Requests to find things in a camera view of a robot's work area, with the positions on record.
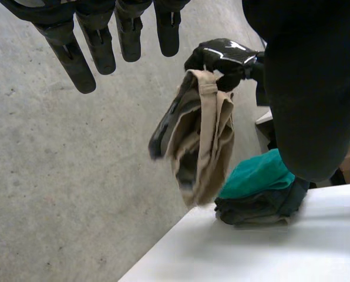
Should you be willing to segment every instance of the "beige cloth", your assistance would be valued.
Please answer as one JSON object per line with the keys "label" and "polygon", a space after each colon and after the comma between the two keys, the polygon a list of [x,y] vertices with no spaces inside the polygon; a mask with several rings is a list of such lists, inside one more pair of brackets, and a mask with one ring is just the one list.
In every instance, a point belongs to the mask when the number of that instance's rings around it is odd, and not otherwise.
{"label": "beige cloth", "polygon": [[162,125],[161,154],[171,160],[188,206],[211,202],[225,182],[234,144],[231,95],[217,89],[211,72],[189,70],[163,118],[169,122]]}

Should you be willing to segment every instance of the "fabric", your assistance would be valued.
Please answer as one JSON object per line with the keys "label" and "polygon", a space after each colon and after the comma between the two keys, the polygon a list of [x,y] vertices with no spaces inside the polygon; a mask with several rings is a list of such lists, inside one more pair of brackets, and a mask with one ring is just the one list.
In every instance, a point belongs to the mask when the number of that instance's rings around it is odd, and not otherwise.
{"label": "fabric", "polygon": [[312,182],[331,177],[350,145],[350,0],[243,0],[243,10],[267,42],[263,81],[284,163]]}
{"label": "fabric", "polygon": [[265,190],[240,199],[216,198],[217,217],[227,224],[290,222],[309,189],[309,182],[295,178],[281,190]]}
{"label": "fabric", "polygon": [[282,161],[278,149],[242,161],[231,172],[219,197],[238,199],[264,190],[287,188],[295,179]]}
{"label": "fabric", "polygon": [[187,71],[149,142],[152,159],[171,160],[188,206],[212,201],[226,179],[234,144],[231,94],[218,91],[213,73]]}

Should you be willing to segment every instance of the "concrete floor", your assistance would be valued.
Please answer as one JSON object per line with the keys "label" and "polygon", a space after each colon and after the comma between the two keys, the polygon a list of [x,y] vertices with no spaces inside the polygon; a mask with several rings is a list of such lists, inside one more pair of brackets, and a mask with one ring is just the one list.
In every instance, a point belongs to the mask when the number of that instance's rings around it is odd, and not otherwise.
{"label": "concrete floor", "polygon": [[[227,37],[262,49],[235,0],[192,0],[180,52],[161,55],[153,6],[143,15],[142,58],[75,90],[50,47],[0,4],[0,281],[117,281],[187,211],[167,163],[147,142],[199,42]],[[254,82],[237,89],[231,166],[257,155]]]}

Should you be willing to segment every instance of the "white tabletop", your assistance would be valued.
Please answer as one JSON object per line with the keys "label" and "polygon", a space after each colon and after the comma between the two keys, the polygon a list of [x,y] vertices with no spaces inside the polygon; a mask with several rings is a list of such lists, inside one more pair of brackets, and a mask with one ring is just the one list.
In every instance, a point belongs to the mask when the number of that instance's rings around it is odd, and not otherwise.
{"label": "white tabletop", "polygon": [[237,229],[213,209],[187,213],[120,281],[350,282],[350,185],[310,190],[289,226]]}

